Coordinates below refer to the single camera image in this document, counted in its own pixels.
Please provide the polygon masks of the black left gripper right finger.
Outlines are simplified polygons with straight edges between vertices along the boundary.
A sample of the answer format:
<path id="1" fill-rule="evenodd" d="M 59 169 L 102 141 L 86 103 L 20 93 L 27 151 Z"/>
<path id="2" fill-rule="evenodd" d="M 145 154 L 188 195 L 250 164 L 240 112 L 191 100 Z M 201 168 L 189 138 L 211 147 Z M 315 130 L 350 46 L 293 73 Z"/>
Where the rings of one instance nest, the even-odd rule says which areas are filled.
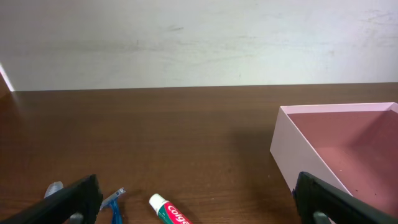
<path id="1" fill-rule="evenodd" d="M 397 223 L 397 219 L 352 197 L 308 172 L 292 191 L 302 223 Z"/>

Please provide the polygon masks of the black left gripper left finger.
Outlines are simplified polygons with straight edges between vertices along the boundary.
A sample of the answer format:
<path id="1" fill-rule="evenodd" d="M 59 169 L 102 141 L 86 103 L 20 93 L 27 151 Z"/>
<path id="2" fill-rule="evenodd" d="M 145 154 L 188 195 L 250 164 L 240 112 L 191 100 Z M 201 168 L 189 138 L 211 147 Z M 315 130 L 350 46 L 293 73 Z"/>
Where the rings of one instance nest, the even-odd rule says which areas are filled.
<path id="1" fill-rule="evenodd" d="M 103 194 L 97 176 L 86 176 L 33 206 L 3 220 L 2 224 L 61 224 L 75 213 L 83 215 L 83 223 L 94 224 Z"/>

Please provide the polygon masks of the blue disposable razor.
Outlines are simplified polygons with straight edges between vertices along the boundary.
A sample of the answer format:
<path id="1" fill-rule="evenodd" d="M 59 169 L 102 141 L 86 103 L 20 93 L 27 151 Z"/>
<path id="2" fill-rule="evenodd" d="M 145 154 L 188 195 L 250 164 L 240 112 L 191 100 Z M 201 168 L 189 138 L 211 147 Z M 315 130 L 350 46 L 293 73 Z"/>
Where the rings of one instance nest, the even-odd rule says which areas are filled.
<path id="1" fill-rule="evenodd" d="M 112 210 L 113 216 L 111 224 L 123 224 L 122 215 L 118 204 L 118 198 L 125 193 L 126 191 L 122 187 L 119 190 L 117 190 L 115 193 L 110 195 L 108 198 L 103 200 L 103 202 L 101 203 L 99 210 L 103 210 L 104 208 L 110 208 Z"/>

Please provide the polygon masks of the Colgate toothpaste tube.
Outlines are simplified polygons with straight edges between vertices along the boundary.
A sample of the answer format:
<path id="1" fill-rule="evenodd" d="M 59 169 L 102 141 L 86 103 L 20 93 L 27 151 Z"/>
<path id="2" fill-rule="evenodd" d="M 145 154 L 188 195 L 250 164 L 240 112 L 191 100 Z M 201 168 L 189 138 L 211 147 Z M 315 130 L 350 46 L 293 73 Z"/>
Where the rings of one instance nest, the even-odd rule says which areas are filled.
<path id="1" fill-rule="evenodd" d="M 193 224 L 174 204 L 159 194 L 152 195 L 149 204 L 165 224 Z"/>

